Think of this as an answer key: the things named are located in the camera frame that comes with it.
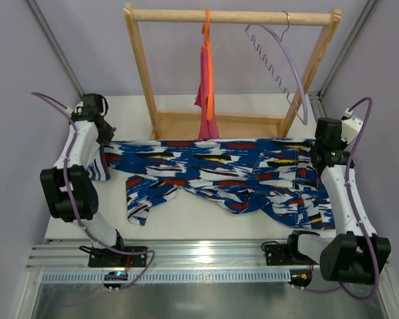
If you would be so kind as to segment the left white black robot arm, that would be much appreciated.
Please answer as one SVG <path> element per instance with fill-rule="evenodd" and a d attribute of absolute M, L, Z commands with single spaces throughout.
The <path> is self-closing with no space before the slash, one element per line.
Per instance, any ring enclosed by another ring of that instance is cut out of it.
<path fill-rule="evenodd" d="M 124 254 L 120 233 L 98 212 L 99 199 L 88 165 L 114 137 L 106 120 L 108 102 L 101 94 L 84 94 L 81 103 L 69 108 L 46 94 L 33 92 L 62 114 L 69 124 L 64 149 L 53 167 L 41 171 L 40 180 L 51 216 L 81 229 L 98 251 Z"/>

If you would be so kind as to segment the blue white patterned trousers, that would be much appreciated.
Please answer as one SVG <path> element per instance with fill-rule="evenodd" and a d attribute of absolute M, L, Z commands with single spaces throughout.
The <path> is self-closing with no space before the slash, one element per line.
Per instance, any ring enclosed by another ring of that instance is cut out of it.
<path fill-rule="evenodd" d="M 311 139 L 142 140 L 99 148 L 95 181 L 127 174 L 127 219 L 145 225 L 151 208 L 184 190 L 240 215 L 263 211 L 292 228 L 334 229 L 329 195 L 311 163 Z"/>

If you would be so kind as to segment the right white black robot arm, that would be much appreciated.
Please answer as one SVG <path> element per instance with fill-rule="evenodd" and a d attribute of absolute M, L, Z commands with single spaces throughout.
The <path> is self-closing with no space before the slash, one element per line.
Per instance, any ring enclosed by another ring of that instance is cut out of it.
<path fill-rule="evenodd" d="M 293 231 L 287 240 L 287 252 L 295 259 L 317 263 L 327 281 L 374 284 L 391 252 L 390 241 L 377 235 L 366 215 L 352 152 L 346 150 L 364 128 L 364 120 L 351 109 L 340 120 L 319 118 L 311 162 L 329 195 L 336 236 L 329 240 L 313 232 Z"/>

